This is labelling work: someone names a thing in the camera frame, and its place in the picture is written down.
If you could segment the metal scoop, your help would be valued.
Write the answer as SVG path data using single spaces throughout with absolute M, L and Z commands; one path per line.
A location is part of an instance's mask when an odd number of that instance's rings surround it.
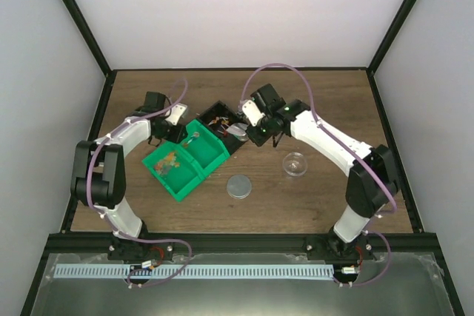
M 226 131 L 234 135 L 235 137 L 242 138 L 247 135 L 247 128 L 248 125 L 244 123 L 234 123 L 231 124 L 228 128 L 226 128 Z

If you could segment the green bin with lollipop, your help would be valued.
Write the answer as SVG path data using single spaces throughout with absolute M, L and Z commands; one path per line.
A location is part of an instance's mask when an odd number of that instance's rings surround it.
M 203 178 L 207 178 L 230 157 L 230 154 L 225 145 L 199 120 L 192 120 L 186 125 L 186 129 L 188 135 L 177 145 L 176 151 L 183 158 L 189 158 L 190 163 L 196 168 L 198 174 Z M 199 132 L 199 138 L 188 147 L 184 147 L 183 143 L 194 132 Z

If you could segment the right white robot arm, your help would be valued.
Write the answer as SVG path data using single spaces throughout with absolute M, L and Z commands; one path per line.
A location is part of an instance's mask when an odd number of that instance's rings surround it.
M 347 177 L 347 205 L 328 233 L 327 244 L 334 257 L 349 257 L 373 218 L 397 210 L 398 174 L 388 147 L 372 147 L 351 138 L 319 118 L 303 101 L 287 103 L 271 84 L 241 101 L 239 108 L 249 124 L 246 133 L 256 146 L 268 140 L 278 144 L 286 135 L 321 153 Z

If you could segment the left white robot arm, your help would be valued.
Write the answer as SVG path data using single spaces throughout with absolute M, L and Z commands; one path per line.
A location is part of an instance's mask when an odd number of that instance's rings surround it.
M 151 241 L 141 235 L 145 224 L 125 198 L 125 158 L 139 144 L 154 138 L 171 143 L 182 141 L 187 131 L 179 121 L 186 113 L 186 104 L 171 102 L 162 93 L 148 92 L 144 104 L 114 130 L 76 145 L 70 182 L 72 197 L 97 212 L 116 237 L 126 238 L 124 248 L 136 260 L 150 254 Z

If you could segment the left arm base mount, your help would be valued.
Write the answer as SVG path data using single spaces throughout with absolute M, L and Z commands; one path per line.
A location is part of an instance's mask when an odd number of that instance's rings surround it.
M 108 260 L 138 263 L 146 260 L 171 260 L 173 245 L 139 243 L 113 237 L 107 253 Z

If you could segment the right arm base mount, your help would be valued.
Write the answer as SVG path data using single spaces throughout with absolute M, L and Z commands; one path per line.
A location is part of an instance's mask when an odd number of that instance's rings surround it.
M 356 262 L 360 257 L 363 260 L 372 260 L 373 254 L 366 249 L 367 240 L 356 238 L 353 242 L 345 243 L 332 234 L 308 235 L 304 239 L 304 249 L 309 258 L 325 260 L 328 263 Z

